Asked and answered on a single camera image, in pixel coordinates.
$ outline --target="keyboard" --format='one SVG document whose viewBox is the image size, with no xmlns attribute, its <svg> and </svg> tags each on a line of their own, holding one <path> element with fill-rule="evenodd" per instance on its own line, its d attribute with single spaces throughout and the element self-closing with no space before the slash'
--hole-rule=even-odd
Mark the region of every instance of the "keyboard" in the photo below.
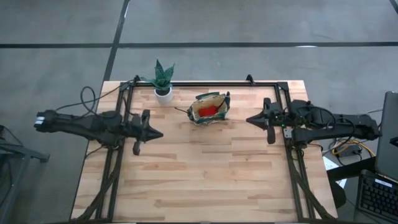
<svg viewBox="0 0 398 224">
<path fill-rule="evenodd" d="M 356 206 L 360 211 L 398 223 L 398 184 L 368 170 L 362 170 Z"/>
</svg>

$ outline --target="concrete floor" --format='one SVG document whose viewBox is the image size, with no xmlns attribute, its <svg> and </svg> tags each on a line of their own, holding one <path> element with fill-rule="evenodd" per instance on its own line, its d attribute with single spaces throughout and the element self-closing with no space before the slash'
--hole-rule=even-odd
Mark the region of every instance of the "concrete floor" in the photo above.
<svg viewBox="0 0 398 224">
<path fill-rule="evenodd" d="M 132 0 L 121 36 L 129 42 L 369 42 L 398 40 L 398 15 L 388 0 Z M 0 2 L 0 44 L 111 43 L 123 0 Z M 35 114 L 100 92 L 110 49 L 0 49 L 0 123 L 32 149 L 12 223 L 68 220 L 87 141 L 35 132 Z M 119 49 L 111 80 L 153 76 L 158 58 L 176 63 L 175 80 L 305 80 L 309 98 L 336 113 L 382 107 L 397 91 L 396 47 Z M 83 107 L 65 110 L 80 114 Z M 380 121 L 380 114 L 373 115 Z M 368 144 L 376 151 L 377 142 Z M 344 162 L 354 162 L 356 158 Z M 355 202 L 356 179 L 346 185 Z M 342 220 L 373 222 L 347 203 Z"/>
</svg>

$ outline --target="black floor stripe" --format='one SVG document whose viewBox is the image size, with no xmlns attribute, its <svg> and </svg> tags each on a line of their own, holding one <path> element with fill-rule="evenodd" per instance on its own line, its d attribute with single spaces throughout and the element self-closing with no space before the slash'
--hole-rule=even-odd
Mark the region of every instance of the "black floor stripe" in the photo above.
<svg viewBox="0 0 398 224">
<path fill-rule="evenodd" d="M 398 3 L 397 0 L 390 0 L 392 7 L 396 10 L 396 13 L 398 14 Z"/>
<path fill-rule="evenodd" d="M 90 49 L 112 46 L 113 44 L 0 44 L 0 49 Z"/>
<path fill-rule="evenodd" d="M 111 78 L 114 59 L 116 58 L 116 52 L 118 51 L 117 45 L 119 44 L 120 36 L 122 35 L 123 25 L 127 14 L 127 9 L 129 7 L 129 3 L 130 0 L 124 0 L 122 11 L 120 13 L 118 28 L 116 29 L 116 33 L 113 39 L 113 46 L 111 49 L 111 53 L 109 55 L 108 63 L 106 64 L 103 81 L 109 81 L 109 79 Z"/>
<path fill-rule="evenodd" d="M 204 43 L 125 43 L 121 49 L 179 49 L 227 47 L 397 47 L 398 42 L 204 42 Z"/>
</svg>

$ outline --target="red item in bag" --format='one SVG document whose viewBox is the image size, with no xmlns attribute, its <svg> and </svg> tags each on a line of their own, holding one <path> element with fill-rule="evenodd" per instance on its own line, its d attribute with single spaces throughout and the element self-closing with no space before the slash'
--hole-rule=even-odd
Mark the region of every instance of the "red item in bag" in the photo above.
<svg viewBox="0 0 398 224">
<path fill-rule="evenodd" d="M 217 107 L 216 106 L 211 106 L 209 108 L 202 108 L 199 109 L 199 116 L 204 117 L 204 116 L 211 116 L 217 114 Z"/>
</svg>

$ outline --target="butcher block tabletop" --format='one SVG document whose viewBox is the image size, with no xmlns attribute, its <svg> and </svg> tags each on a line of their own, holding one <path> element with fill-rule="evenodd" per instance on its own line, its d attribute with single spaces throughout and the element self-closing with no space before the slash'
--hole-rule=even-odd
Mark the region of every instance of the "butcher block tabletop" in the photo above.
<svg viewBox="0 0 398 224">
<path fill-rule="evenodd" d="M 308 100 L 303 81 L 286 82 L 292 100 Z M 101 95 L 119 84 L 104 82 Z M 275 128 L 276 142 L 270 145 L 266 131 L 245 121 L 261 112 L 264 97 L 276 101 L 274 88 L 174 86 L 172 91 L 173 100 L 162 106 L 152 87 L 134 87 L 131 112 L 150 110 L 150 125 L 164 137 L 141 144 L 139 156 L 132 153 L 135 139 L 126 140 L 113 221 L 297 221 L 282 130 Z M 195 96 L 214 91 L 231 93 L 227 121 L 197 126 L 174 108 L 186 110 Z M 98 112 L 115 110 L 117 97 L 115 91 L 100 99 Z M 99 147 L 92 141 L 87 153 Z M 81 215 L 100 190 L 105 158 L 106 149 L 100 149 L 85 160 L 71 218 Z M 337 217 L 319 147 L 308 145 L 304 161 L 311 191 Z"/>
</svg>

